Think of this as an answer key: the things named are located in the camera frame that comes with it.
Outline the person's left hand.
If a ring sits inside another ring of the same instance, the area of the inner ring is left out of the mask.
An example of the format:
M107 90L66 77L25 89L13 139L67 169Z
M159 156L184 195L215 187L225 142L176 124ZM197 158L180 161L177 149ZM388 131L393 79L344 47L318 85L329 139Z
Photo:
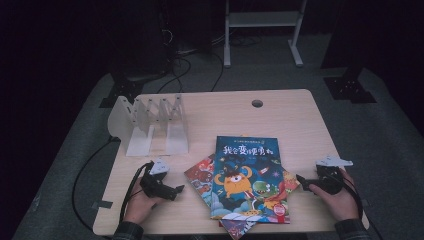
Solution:
M136 190L130 195L123 220L141 225L152 210L162 202L162 198L150 198L142 190Z

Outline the blue monster picture book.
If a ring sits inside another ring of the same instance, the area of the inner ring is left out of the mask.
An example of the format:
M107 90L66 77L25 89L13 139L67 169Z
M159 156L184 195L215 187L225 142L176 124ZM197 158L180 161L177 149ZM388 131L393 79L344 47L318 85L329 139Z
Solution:
M276 138L219 136L213 164L213 219L290 222Z

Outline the black stand with square base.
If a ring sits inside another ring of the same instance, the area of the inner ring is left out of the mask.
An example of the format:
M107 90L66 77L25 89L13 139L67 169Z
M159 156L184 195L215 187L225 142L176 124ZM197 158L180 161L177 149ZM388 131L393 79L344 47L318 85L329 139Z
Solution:
M322 68L345 67L341 76L325 77L335 100L375 103L372 94L359 82L359 75L373 52L372 4L367 0L343 0L335 30Z

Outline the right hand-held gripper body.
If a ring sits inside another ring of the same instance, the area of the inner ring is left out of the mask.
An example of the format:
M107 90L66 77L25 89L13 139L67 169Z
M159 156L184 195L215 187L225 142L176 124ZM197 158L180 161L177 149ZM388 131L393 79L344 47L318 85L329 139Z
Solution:
M323 159L316 160L315 163L319 187L331 195L340 192L344 184L341 168L352 166L353 162L328 155Z

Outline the colourful animals picture book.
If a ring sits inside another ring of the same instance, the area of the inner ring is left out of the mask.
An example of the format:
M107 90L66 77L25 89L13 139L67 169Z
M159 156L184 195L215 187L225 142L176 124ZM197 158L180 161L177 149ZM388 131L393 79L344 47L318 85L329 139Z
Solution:
M215 155L211 154L184 172L184 175L190 184L202 197L208 207L212 206L214 158ZM298 188L299 182L296 180L296 177L288 171L284 170L283 174L285 180L285 191L287 194L290 194ZM252 221L227 221L228 225L223 228L228 232L233 240L240 240L253 226L256 225L256 222Z

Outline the white metal stand frame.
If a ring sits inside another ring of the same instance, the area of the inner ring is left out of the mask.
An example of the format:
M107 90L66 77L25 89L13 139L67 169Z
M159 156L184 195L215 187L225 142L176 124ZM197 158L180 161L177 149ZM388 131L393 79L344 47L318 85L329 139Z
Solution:
M304 63L297 48L297 41L307 2L308 0L301 0L297 11L231 12L230 0L226 0L223 65L227 68L231 66L230 30L232 28L293 27L293 37L288 40L288 46L295 65L302 67Z

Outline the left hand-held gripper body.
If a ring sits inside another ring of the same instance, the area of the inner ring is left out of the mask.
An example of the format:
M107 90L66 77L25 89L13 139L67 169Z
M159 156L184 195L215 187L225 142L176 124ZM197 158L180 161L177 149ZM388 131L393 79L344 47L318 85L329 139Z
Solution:
M148 197L172 199L172 188L163 183L168 171L169 166L161 158L157 158L146 165L140 186Z

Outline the person's right hand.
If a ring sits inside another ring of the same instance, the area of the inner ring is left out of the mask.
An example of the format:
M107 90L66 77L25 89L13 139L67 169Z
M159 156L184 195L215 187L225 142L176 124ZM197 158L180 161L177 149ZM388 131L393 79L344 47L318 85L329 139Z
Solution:
M331 195L319 187L313 193L323 200L336 221L360 219L355 198L346 189L342 189L337 194Z

